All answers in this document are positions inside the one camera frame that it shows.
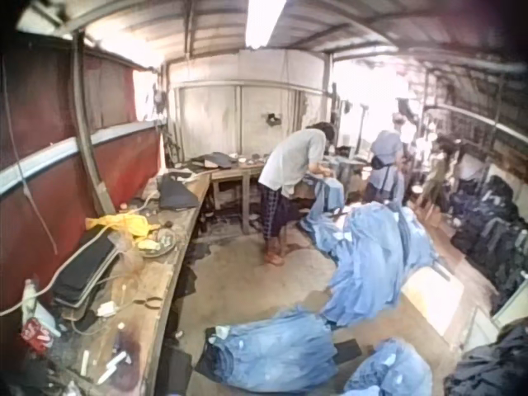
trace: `workbench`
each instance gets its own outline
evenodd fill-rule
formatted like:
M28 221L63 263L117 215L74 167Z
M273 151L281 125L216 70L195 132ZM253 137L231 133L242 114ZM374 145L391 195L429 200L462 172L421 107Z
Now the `workbench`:
M210 179L210 174L202 174L187 184L187 188L196 195L200 205L209 188ZM172 222L172 230L177 236L175 249L157 259L144 259L135 248L130 248L120 255L119 261L112 267L108 276L112 279L97 293L92 308L97 309L99 304L110 300L124 308L111 318L98 319L83 335L72 332L54 340L48 357L57 367L59 382L67 384L74 380L85 395L154 393L172 297L199 212L198 206L181 211L161 210L148 217L151 224ZM158 309L130 303L148 297L161 299L161 303L153 303ZM120 323L124 325L120 339L125 340L125 349L132 360L129 368L137 373L138 378L127 391L120 391L115 387L116 381L124 380L116 378L119 371L105 383L96 385L97 380L106 371L106 363L112 358L112 348ZM84 351L90 351L90 357L87 375L83 378L78 373L81 370Z
M214 209L219 210L219 184L221 182L231 182L242 180L242 231L249 233L249 187L252 177L257 177L261 174L264 168L264 163L238 163L231 169L215 170L211 173L211 182L213 184L214 193Z

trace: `table leg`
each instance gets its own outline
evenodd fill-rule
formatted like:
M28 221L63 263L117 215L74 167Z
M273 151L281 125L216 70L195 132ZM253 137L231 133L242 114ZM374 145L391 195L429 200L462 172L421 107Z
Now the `table leg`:
M242 231L249 233L249 182L251 175L249 172L242 174Z
M217 181L213 181L214 210L220 210L220 187Z

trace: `man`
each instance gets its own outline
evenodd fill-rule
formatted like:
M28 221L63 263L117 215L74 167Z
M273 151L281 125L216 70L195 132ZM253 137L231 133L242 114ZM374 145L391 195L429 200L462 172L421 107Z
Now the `man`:
M332 144L335 129L328 122L319 122L291 134L267 159L258 182L261 185L262 234L266 241L266 262L281 266L279 235L285 225L294 188L307 171L330 177L333 171L323 167L325 148Z
M372 172L367 182L363 202L391 200L402 204L405 183L400 172L403 143L400 138L405 119L399 113L393 115L394 130L382 130L370 147L374 154Z

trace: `yellow rag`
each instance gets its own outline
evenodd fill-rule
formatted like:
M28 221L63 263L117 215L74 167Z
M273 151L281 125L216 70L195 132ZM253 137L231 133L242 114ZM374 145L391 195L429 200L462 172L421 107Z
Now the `yellow rag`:
M99 219L86 219L86 229L96 225L110 226L116 231L129 232L135 237L146 237L150 231L159 229L159 224L149 224L140 214L109 214Z

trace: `pile of jeans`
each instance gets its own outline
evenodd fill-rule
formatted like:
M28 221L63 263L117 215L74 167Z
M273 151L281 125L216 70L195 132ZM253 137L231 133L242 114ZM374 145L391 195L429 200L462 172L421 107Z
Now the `pile of jeans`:
M406 342L390 338L381 342L346 382L344 396L429 396L429 365Z
M337 373L330 327L301 308L260 322L217 326L208 343L218 381L251 392L308 392Z
M328 244L332 244L329 239L333 239L333 234L339 231L333 223L331 212L345 205L343 184L332 177L306 176L303 181L314 186L315 202L299 225L311 236L319 249L329 252L331 248Z
M464 204L462 225L451 239L468 262L497 288L492 314L515 293L528 271L528 224L512 202L513 190L498 176L491 176L482 195Z
M489 277L497 288L498 295L492 297L492 312L495 314L513 296L524 281L523 272L528 273L528 225L513 224L508 227L492 255L495 260L486 261L481 257L479 267L488 269L495 264L495 271Z
M528 318L507 325L497 341L466 353L444 379L446 396L524 395L528 389Z
M519 210L507 198L487 192L480 200L469 202L464 208L464 213L458 217L462 219L462 225L451 238L451 243L461 252L468 254L479 240L486 224L495 218L515 222L519 219Z
M337 269L332 297L322 315L338 327L373 318L398 303L404 281L438 258L426 230L409 208L391 210L373 202L353 210L342 230L319 224L316 246L332 257Z

